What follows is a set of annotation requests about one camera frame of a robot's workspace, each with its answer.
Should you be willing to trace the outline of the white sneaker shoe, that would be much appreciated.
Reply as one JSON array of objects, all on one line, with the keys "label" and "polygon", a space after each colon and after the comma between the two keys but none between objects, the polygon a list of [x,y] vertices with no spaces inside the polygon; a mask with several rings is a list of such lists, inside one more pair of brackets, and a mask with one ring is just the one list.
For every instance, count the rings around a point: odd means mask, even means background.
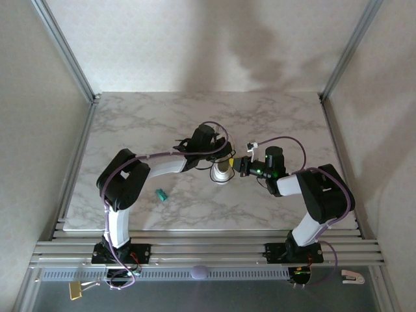
[{"label": "white sneaker shoe", "polygon": [[212,182],[218,185],[225,185],[234,177],[235,171],[230,163],[234,154],[235,150],[231,147],[231,151],[226,156],[214,161],[209,170],[209,177]]}]

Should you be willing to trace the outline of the purple putty lump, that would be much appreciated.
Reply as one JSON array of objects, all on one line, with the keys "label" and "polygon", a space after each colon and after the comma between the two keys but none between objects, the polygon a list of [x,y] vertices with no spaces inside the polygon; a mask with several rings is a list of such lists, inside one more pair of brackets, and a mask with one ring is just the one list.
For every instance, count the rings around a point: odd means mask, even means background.
[{"label": "purple putty lump", "polygon": [[196,265],[190,270],[190,276],[194,280],[204,280],[209,277],[209,269],[204,265]]}]

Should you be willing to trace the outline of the black controller board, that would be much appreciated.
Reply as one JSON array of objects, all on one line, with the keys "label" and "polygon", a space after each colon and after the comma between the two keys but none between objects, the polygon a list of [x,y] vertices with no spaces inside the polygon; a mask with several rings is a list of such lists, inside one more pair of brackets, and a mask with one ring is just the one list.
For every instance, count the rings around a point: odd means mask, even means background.
[{"label": "black controller board", "polygon": [[289,267],[289,283],[294,288],[304,288],[311,279],[311,268],[309,266]]},{"label": "black controller board", "polygon": [[140,266],[131,270],[108,269],[105,281],[110,288],[123,289],[132,286],[141,273]]}]

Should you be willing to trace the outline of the white plastic clip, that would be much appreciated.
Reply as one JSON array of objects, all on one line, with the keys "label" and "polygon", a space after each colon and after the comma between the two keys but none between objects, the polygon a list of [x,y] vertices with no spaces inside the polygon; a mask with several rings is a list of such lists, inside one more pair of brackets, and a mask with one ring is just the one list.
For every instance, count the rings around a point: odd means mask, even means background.
[{"label": "white plastic clip", "polygon": [[358,272],[343,269],[341,276],[343,277],[343,284],[363,285],[365,283],[365,278]]}]

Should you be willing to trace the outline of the gold binder clip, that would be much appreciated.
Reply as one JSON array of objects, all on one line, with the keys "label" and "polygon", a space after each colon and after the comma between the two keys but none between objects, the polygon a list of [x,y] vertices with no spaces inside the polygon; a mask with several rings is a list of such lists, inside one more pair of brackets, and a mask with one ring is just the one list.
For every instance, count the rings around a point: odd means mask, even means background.
[{"label": "gold binder clip", "polygon": [[83,296],[83,293],[92,287],[100,286],[99,281],[89,281],[89,282],[83,282],[80,281],[72,281],[69,282],[69,294],[70,294],[70,300],[76,300]]}]

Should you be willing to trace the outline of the aluminium side rail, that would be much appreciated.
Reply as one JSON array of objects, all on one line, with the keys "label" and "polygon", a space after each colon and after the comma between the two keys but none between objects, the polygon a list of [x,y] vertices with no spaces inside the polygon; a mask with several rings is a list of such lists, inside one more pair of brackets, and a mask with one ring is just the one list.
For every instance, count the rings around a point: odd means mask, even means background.
[{"label": "aluminium side rail", "polygon": [[57,224],[65,222],[68,209],[72,200],[73,190],[77,182],[77,176],[79,174],[79,169],[81,167],[83,155],[85,153],[86,145],[88,143],[88,137],[90,135],[90,130],[92,123],[94,121],[94,116],[98,104],[100,102],[101,95],[98,94],[94,100],[89,104],[88,112],[86,115],[86,120],[83,125],[82,131],[79,138],[77,139],[77,144],[71,156],[71,161],[69,163],[68,171],[64,182],[61,188],[59,195],[59,201],[57,205],[57,211],[53,214],[52,219],[48,222],[45,227],[44,233],[42,234],[43,238],[46,238],[47,241],[50,241],[53,238],[53,234],[56,230]]},{"label": "aluminium side rail", "polygon": [[330,131],[333,144],[335,146],[337,158],[344,176],[344,180],[355,198],[356,206],[354,209],[354,214],[356,216],[356,222],[358,224],[361,236],[364,239],[372,239],[374,235],[372,234],[371,228],[369,227],[369,224],[367,222],[367,213],[365,211],[365,206],[363,204],[360,191],[358,190],[358,186],[356,184],[356,179],[352,171],[346,144],[344,142],[341,128],[335,115],[335,111],[331,103],[331,100],[329,98],[322,99],[321,106],[325,115],[326,122],[328,124],[328,129]]}]

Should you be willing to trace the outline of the aluminium rail frame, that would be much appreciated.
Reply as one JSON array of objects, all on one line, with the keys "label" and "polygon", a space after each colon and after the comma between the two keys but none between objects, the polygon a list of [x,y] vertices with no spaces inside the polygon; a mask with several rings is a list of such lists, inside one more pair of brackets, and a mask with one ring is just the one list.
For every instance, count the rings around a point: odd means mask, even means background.
[{"label": "aluminium rail frame", "polygon": [[[266,243],[283,243],[286,231],[132,231],[131,241],[150,244],[149,267],[191,267],[203,264],[212,267],[264,266]],[[36,243],[30,266],[89,266],[94,245],[100,241],[99,231],[56,230],[53,238]],[[324,261],[352,266],[380,266],[385,259],[378,241],[363,239],[359,230],[327,231],[321,239]]]}]

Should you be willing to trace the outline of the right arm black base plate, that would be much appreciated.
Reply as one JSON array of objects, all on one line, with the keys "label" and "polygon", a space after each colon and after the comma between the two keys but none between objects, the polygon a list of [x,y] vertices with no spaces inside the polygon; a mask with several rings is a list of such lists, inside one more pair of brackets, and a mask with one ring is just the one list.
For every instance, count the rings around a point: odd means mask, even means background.
[{"label": "right arm black base plate", "polygon": [[299,247],[295,243],[267,243],[263,257],[268,264],[309,264],[323,263],[322,248],[319,243]]}]

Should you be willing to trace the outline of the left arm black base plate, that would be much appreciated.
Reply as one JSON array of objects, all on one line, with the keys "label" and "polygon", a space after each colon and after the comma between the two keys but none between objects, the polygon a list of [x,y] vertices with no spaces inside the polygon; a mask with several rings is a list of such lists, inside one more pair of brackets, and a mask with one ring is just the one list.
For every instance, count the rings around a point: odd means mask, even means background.
[{"label": "left arm black base plate", "polygon": [[[147,265],[150,261],[150,244],[131,244],[127,243],[121,248],[114,248],[119,261],[125,265]],[[94,246],[91,263],[93,265],[116,264],[114,255],[106,242],[100,242]]]}]

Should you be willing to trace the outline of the aluminium corner post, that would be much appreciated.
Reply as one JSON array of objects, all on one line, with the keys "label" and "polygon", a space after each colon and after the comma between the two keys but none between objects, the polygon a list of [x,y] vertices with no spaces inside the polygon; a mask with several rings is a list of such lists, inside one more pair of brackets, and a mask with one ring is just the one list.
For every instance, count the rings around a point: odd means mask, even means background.
[{"label": "aluminium corner post", "polygon": [[81,92],[84,94],[86,100],[92,105],[96,100],[96,93],[91,87],[84,71],[81,68],[78,60],[75,57],[72,48],[70,47],[58,21],[54,17],[46,0],[31,0],[31,3],[41,18],[43,24],[50,37],[57,44],[57,49],[60,51],[62,58],[68,65],[69,70],[73,74],[75,82],[79,85]]},{"label": "aluminium corner post", "polygon": [[319,94],[319,99],[322,103],[324,103],[335,90],[338,82],[340,81],[343,73],[347,69],[352,57],[356,53],[363,37],[365,36],[366,32],[368,31],[371,23],[373,22],[374,18],[376,17],[380,7],[382,6],[384,0],[369,0],[365,9],[363,10],[360,18],[352,34],[350,35],[342,53],[335,65],[334,69],[332,70],[330,77],[323,88],[322,92]]}]

